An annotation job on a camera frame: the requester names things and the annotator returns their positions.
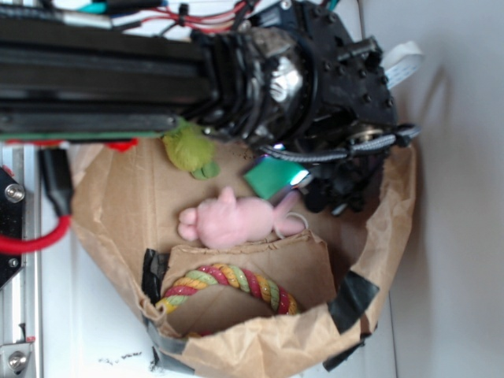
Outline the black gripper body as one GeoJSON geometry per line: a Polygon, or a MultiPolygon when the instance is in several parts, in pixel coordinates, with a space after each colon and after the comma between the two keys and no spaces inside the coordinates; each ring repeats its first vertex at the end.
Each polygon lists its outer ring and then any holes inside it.
{"type": "Polygon", "coordinates": [[[287,100],[278,158],[309,170],[303,191],[312,213],[363,210],[368,185],[398,142],[398,121],[382,50],[373,37],[354,41],[339,16],[313,2],[271,5],[251,23],[294,41],[291,61],[302,86],[287,100]]]}

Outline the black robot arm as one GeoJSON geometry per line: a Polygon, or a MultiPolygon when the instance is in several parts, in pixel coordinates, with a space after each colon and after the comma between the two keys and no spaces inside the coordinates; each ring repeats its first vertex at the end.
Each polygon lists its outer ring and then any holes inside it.
{"type": "Polygon", "coordinates": [[[321,165],[309,198],[359,207],[367,176],[341,164],[408,139],[380,47],[312,2],[252,6],[227,31],[176,41],[99,15],[3,5],[2,140],[122,142],[189,120],[212,139],[321,165]]]}

